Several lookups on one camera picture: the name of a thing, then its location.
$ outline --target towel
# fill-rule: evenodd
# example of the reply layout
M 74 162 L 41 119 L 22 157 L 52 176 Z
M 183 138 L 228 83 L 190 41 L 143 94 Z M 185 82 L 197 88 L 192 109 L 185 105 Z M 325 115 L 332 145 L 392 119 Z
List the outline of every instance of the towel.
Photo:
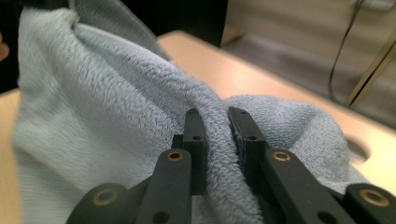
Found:
M 130 188 L 149 177 L 193 107 L 205 125 L 208 165 L 206 194 L 192 199 L 192 223 L 265 221 L 237 165 L 229 106 L 248 111 L 272 148 L 294 152 L 324 185 L 343 192 L 365 181 L 349 165 L 342 131 L 327 113 L 272 96 L 221 101 L 170 63 L 117 0 L 70 1 L 70 9 L 52 11 L 27 7 L 19 44 L 13 147 L 24 223 L 65 223 L 97 185 Z

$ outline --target light blue towel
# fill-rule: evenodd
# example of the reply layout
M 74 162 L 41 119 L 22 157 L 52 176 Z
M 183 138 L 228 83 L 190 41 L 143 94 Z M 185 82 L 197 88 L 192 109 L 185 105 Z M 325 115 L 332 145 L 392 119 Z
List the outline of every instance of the light blue towel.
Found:
M 271 96 L 222 102 L 169 63 L 119 1 L 76 2 L 72 9 L 26 8 L 21 15 L 13 142 L 25 223 L 65 223 L 93 187 L 130 188 L 150 176 L 173 135 L 183 133 L 192 107 L 203 117 L 209 144 L 207 194 L 193 198 L 192 223 L 265 219 L 237 165 L 229 105 L 250 112 L 273 148 L 293 151 L 323 184 L 343 191 L 364 181 L 348 164 L 340 128 L 322 110 Z

